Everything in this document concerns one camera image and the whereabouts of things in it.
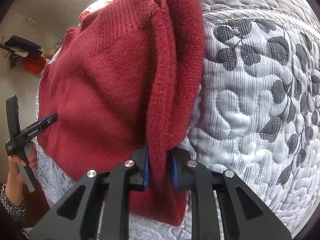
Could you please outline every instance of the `person's arm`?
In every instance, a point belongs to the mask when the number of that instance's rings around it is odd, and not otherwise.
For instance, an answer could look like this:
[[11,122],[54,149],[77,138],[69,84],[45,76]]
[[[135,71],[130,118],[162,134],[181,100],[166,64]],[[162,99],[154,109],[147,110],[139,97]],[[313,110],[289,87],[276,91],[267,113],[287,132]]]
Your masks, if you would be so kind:
[[[33,169],[37,169],[34,144],[33,149],[33,152],[28,157],[29,166]],[[26,165],[26,163],[17,155],[9,157],[8,182],[1,189],[0,201],[6,208],[10,217],[22,227],[25,222],[26,205],[22,195],[24,181],[17,166],[18,164],[22,166]]]

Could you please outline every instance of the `bed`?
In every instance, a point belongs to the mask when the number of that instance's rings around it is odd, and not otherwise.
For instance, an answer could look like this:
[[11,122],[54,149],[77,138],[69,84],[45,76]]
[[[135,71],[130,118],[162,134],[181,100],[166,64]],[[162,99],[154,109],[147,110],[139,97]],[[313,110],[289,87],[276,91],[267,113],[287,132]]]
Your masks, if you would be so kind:
[[[213,171],[235,171],[295,237],[320,201],[320,23],[306,0],[200,2],[204,70],[180,147]],[[39,181],[52,206],[75,182],[36,145]],[[218,218],[224,239],[219,211]],[[189,195],[181,226],[131,214],[129,234],[191,239]]]

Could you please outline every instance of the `red sweater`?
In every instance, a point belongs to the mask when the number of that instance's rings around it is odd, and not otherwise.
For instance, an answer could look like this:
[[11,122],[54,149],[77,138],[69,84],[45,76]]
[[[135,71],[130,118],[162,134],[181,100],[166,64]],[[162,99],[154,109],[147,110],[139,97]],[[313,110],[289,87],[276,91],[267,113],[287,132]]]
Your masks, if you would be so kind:
[[115,0],[69,29],[44,69],[39,118],[59,122],[38,142],[71,178],[112,170],[149,143],[146,192],[135,214],[181,224],[184,193],[172,189],[166,150],[186,136],[204,54],[199,0]]

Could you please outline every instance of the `stitching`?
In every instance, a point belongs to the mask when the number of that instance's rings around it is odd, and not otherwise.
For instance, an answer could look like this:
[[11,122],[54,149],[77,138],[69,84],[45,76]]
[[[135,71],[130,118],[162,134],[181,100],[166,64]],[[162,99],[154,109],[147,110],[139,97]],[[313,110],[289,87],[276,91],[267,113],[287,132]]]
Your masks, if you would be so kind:
[[230,49],[231,50],[231,57],[230,57],[230,59],[228,59],[228,61],[226,61],[226,62],[223,62],[223,63],[220,63],[220,62],[215,62],[215,61],[213,61],[213,60],[211,60],[211,59],[208,59],[207,57],[204,57],[205,59],[207,59],[207,60],[209,60],[209,61],[211,61],[211,62],[213,62],[213,63],[217,63],[217,64],[225,64],[225,63],[228,63],[231,59],[232,59],[232,57],[233,57],[233,53],[232,53],[232,49],[230,48],[230,46],[228,46],[227,48],[222,48],[222,49]]
[[[190,141],[190,145],[193,147],[193,149],[195,149],[195,146],[193,145],[193,142],[192,142],[192,141]],[[268,150],[271,154],[273,153],[273,152],[272,152],[269,148],[267,148],[267,147],[264,147],[264,149],[265,149],[265,150]],[[237,150],[238,150],[237,153],[231,153],[231,154],[233,154],[233,155],[238,155],[238,154],[240,153],[240,154],[242,154],[242,155],[245,155],[243,152],[240,151],[239,147],[237,147]],[[272,161],[273,161],[273,163],[278,164],[278,165],[283,164],[283,162],[282,162],[282,163],[276,163],[276,162],[274,161],[274,159],[273,159],[273,154],[272,154]],[[214,164],[220,164],[220,165],[224,166],[225,168],[227,168],[226,165],[224,165],[223,163],[217,162],[217,163],[214,163]],[[303,178],[312,178],[312,177],[314,177],[314,176],[316,176],[316,174],[313,175],[313,176],[310,176],[310,177],[303,177]]]
[[247,57],[249,57],[250,55],[256,55],[256,54],[258,54],[258,53],[250,53],[250,54],[248,54],[247,56],[245,56],[245,58],[243,59],[243,62],[247,59]]
[[[207,10],[207,11],[202,11],[203,13],[209,13],[209,12],[221,12],[221,11],[223,11],[223,12],[225,12],[225,11],[230,11],[230,10],[234,10],[234,9],[249,9],[249,10],[257,10],[257,11],[265,11],[265,12],[274,12],[274,10],[270,10],[270,9],[263,9],[263,8],[253,8],[253,7],[233,7],[233,8],[224,8],[224,9],[217,9],[217,10]],[[276,11],[276,13],[277,14],[280,14],[280,15],[283,15],[283,17],[284,16],[286,16],[286,17],[292,17],[292,18],[294,18],[294,19],[296,19],[296,20],[300,20],[300,21],[302,21],[304,24],[306,24],[306,25],[309,25],[309,27],[311,27],[311,28],[313,28],[313,29],[315,29],[315,26],[313,26],[313,25],[311,25],[309,22],[304,22],[304,20],[302,19],[302,18],[297,18],[297,17],[294,17],[294,16],[292,16],[292,15],[290,15],[290,14],[286,14],[286,13],[283,13],[283,12],[279,12],[279,11]]]
[[249,22],[249,28],[250,28],[250,32],[247,34],[247,35],[248,35],[247,37],[245,37],[245,38],[239,38],[237,35],[236,35],[236,37],[238,37],[240,40],[245,40],[245,39],[250,38],[251,35],[252,35],[252,21]]
[[[245,113],[241,110],[241,108],[240,108],[240,105],[239,105],[239,96],[238,96],[234,91],[232,91],[232,90],[230,90],[230,89],[224,89],[224,90],[221,90],[219,93],[217,93],[217,95],[216,95],[216,97],[215,97],[215,102],[217,101],[218,95],[219,95],[220,93],[224,92],[224,91],[230,91],[231,93],[233,93],[233,94],[236,95],[237,101],[238,101],[238,107],[239,107],[240,112],[241,112],[243,115],[247,115],[247,114],[245,114]],[[270,91],[270,90],[269,90],[269,89],[263,89],[263,90],[261,90],[261,91],[259,92],[259,94],[258,94],[258,96],[257,96],[257,103],[255,104],[255,109],[254,109],[254,111],[252,112],[252,114],[251,114],[250,116],[252,116],[252,115],[254,115],[254,114],[256,113],[257,108],[258,108],[258,102],[259,102],[260,94],[261,94],[262,92],[264,92],[264,91]]]
[[[279,119],[281,120],[280,117],[272,117],[272,118],[270,118],[270,120],[276,119],[276,118],[279,118]],[[249,132],[249,133],[244,134],[243,136],[246,136],[246,135],[248,135],[248,134],[259,134],[259,135],[262,134],[262,135],[277,136],[277,137],[278,137],[279,132],[278,132],[277,134],[268,134],[268,133],[262,133],[262,132]]]
[[217,22],[226,22],[226,21],[231,21],[231,20],[242,20],[242,19],[247,19],[247,20],[269,20],[269,21],[272,21],[274,23],[279,23],[281,25],[288,25],[290,28],[294,28],[294,29],[297,29],[301,32],[304,32],[304,33],[307,33],[308,35],[310,35],[311,37],[314,38],[314,40],[318,43],[318,47],[319,47],[319,43],[320,43],[320,38],[317,38],[315,37],[312,33],[310,33],[309,31],[307,30],[302,30],[301,28],[299,27],[296,27],[296,26],[293,26],[289,23],[283,23],[283,22],[279,22],[279,21],[276,21],[276,20],[270,20],[270,19],[266,19],[266,18],[251,18],[251,17],[241,17],[241,18],[233,18],[233,19],[229,19],[229,20],[215,20],[215,21],[204,21],[204,24],[208,24],[208,23],[217,23]]
[[216,36],[214,35],[214,31],[215,31],[219,26],[226,26],[226,27],[228,27],[228,28],[232,31],[234,37],[237,37],[238,39],[240,39],[240,38],[235,34],[235,32],[233,31],[233,29],[232,29],[232,27],[231,27],[230,25],[221,24],[221,25],[216,26],[216,27],[214,28],[214,30],[213,30],[213,36],[215,37],[215,39],[216,39],[218,42],[220,42],[220,43],[222,43],[223,45],[226,45],[226,46],[228,46],[228,47],[230,48],[229,45],[227,45],[227,44],[223,43],[222,41],[218,40],[218,39],[216,38]]
[[[206,59],[206,60],[209,60],[210,62],[216,63],[216,64],[224,64],[224,63],[215,62],[215,61],[213,61],[213,60],[211,60],[211,59],[208,59],[207,57],[205,57],[205,59]],[[253,78],[264,78],[264,77],[268,77],[268,76],[276,76],[277,78],[281,79],[281,77],[279,77],[278,75],[273,74],[273,73],[266,74],[266,75],[260,76],[260,77],[256,77],[256,76],[253,76],[253,75],[251,75],[250,73],[248,73],[245,68],[244,68],[244,71],[245,71],[249,76],[251,76],[251,77],[253,77]]]
[[[262,56],[262,57],[270,58],[271,60],[275,60],[275,61],[277,61],[277,62],[280,62],[279,60],[276,60],[275,58],[271,58],[271,57],[269,57],[269,56],[267,56],[267,55],[261,55],[261,54],[258,54],[258,55],[260,55],[260,56]],[[281,77],[279,77],[279,76],[276,75],[276,74],[267,74],[267,75],[265,75],[265,76],[260,76],[260,77],[253,76],[253,75],[251,75],[250,73],[247,72],[247,70],[246,70],[245,67],[244,67],[244,71],[245,71],[249,76],[254,77],[254,78],[262,78],[262,77],[267,77],[267,76],[273,75],[273,76],[276,76],[276,77],[278,77],[279,79],[281,79]]]
[[[269,42],[269,41],[267,41],[268,43],[270,43],[270,44],[279,44],[279,45],[281,45],[280,43],[275,43],[275,42]],[[285,56],[286,57],[288,57],[288,63],[289,63],[289,55],[288,55],[288,53],[287,53],[287,51],[286,50],[284,50],[284,52],[285,52]],[[277,60],[277,59],[275,59],[275,58],[271,58],[271,59],[274,59],[274,60],[276,60],[276,61],[278,61],[278,62],[285,62],[286,60],[284,59],[284,60],[282,60],[282,61],[280,61],[280,60]]]
[[[294,42],[294,39],[292,38],[292,34],[289,33],[289,31],[291,31],[293,28],[294,28],[294,27],[292,27],[292,26],[290,26],[290,25],[289,25],[289,30],[285,30],[285,29],[283,28],[283,29],[284,29],[284,36],[285,36],[285,33],[286,33],[286,34],[288,35],[289,41],[290,41],[291,55],[292,55],[292,56],[291,56],[291,61],[293,61],[293,55],[296,55],[296,54],[293,54],[293,44],[296,45],[296,43]],[[310,52],[309,52],[308,49],[306,49],[306,51],[307,51],[307,58],[308,58],[308,62],[309,62],[309,58],[314,57],[314,55],[311,56],[311,54],[310,54]],[[306,76],[307,80],[309,80],[309,77],[307,76],[307,66],[306,66],[306,73],[303,72],[303,70],[302,70],[302,65],[301,65],[301,64],[300,64],[300,66],[301,66],[301,67],[298,66],[298,69],[302,72],[302,74],[303,74],[304,76]],[[292,76],[293,76],[294,79],[299,80],[299,81],[301,82],[301,80],[294,75],[294,73],[293,73],[292,70],[291,70],[291,73],[292,73]],[[292,94],[292,92],[293,92],[293,86],[291,85],[290,94]]]
[[220,92],[216,95],[216,98],[214,99],[215,106],[216,106],[216,109],[217,109],[218,113],[220,114],[221,118],[228,123],[228,125],[229,125],[229,127],[230,127],[230,130],[231,130],[231,124],[225,119],[225,117],[223,117],[223,115],[220,113],[220,110],[219,110],[218,107],[217,107],[217,97],[218,97],[219,94],[220,94]]
[[[262,76],[262,77],[266,77],[266,76],[268,76],[268,75],[274,75],[274,76],[280,78],[279,76],[277,76],[277,75],[275,75],[275,74],[267,74],[267,75]],[[261,94],[261,92],[264,91],[264,90],[261,90],[260,93],[258,94],[258,99],[257,99],[257,102],[256,102],[256,108],[255,108],[253,114],[255,114],[256,111],[257,111],[257,105],[258,105],[258,103],[259,103],[260,94]],[[229,91],[231,91],[232,93],[234,93],[234,94],[236,95],[237,100],[238,100],[239,110],[240,110],[240,112],[241,112],[242,114],[244,114],[243,111],[241,110],[240,106],[239,106],[239,97],[238,97],[238,95],[237,95],[235,92],[233,92],[232,90],[229,90]],[[222,116],[222,114],[221,114],[221,112],[219,111],[218,108],[217,108],[217,111],[218,111],[218,113],[221,115],[221,117],[222,117],[222,118],[229,124],[229,126],[230,126],[230,123]]]
[[267,38],[267,29],[265,28],[265,26],[264,26],[263,24],[261,24],[261,23],[256,22],[256,21],[255,21],[255,23],[256,23],[258,26],[262,26],[262,27],[264,28],[264,34],[263,34],[263,35],[264,35],[265,38]]

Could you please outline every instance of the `ceiling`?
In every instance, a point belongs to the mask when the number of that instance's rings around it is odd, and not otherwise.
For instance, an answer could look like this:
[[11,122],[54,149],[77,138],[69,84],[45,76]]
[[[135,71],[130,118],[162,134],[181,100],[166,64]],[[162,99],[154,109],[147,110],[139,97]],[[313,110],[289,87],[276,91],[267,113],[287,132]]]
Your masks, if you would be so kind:
[[78,16],[96,0],[15,0],[12,8],[29,15],[44,27],[54,26],[60,35],[78,25]]

